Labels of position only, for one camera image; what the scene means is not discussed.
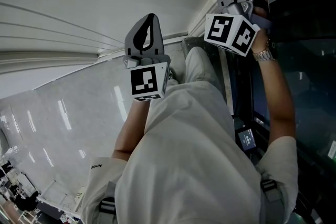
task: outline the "metal watch band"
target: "metal watch band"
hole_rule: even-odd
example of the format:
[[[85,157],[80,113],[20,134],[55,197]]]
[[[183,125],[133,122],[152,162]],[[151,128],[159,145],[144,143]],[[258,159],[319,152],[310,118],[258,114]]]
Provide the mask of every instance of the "metal watch band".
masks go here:
[[[253,57],[258,62],[275,60],[268,47],[258,54],[253,54]]]

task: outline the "person's right arm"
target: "person's right arm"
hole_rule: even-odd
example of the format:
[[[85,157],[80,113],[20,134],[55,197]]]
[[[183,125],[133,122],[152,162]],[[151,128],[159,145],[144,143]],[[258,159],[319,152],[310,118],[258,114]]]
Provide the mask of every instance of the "person's right arm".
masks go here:
[[[253,53],[257,54],[266,49],[268,37],[262,29],[252,46]],[[276,60],[259,62],[263,76],[267,107],[270,116],[270,145],[282,136],[295,138],[295,110],[293,100],[280,65]]]

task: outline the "electronic screen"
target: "electronic screen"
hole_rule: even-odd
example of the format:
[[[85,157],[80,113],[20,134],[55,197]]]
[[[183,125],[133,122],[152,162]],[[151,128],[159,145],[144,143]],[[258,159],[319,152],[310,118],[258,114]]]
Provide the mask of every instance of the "electronic screen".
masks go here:
[[[239,139],[242,143],[243,150],[250,150],[251,148],[256,147],[256,142],[254,141],[253,133],[251,129],[243,131],[238,134]]]

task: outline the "gray floor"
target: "gray floor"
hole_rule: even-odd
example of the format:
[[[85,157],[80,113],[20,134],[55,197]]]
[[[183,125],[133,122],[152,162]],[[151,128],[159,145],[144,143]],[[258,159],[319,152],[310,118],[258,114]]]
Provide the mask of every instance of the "gray floor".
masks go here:
[[[183,80],[181,45],[166,46],[165,52]],[[48,200],[59,202],[66,193],[62,204],[73,208],[91,159],[111,155],[132,103],[127,74],[122,57],[116,58],[0,100],[0,124],[10,146],[18,147],[11,162],[41,191],[57,181]]]

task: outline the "white label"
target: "white label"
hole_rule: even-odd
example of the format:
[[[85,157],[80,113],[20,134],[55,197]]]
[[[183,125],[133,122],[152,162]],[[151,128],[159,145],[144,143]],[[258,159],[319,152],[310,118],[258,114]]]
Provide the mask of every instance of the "white label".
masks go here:
[[[333,141],[332,144],[331,144],[331,148],[329,150],[329,153],[328,153],[328,157],[333,159],[335,153],[336,153],[336,141]]]

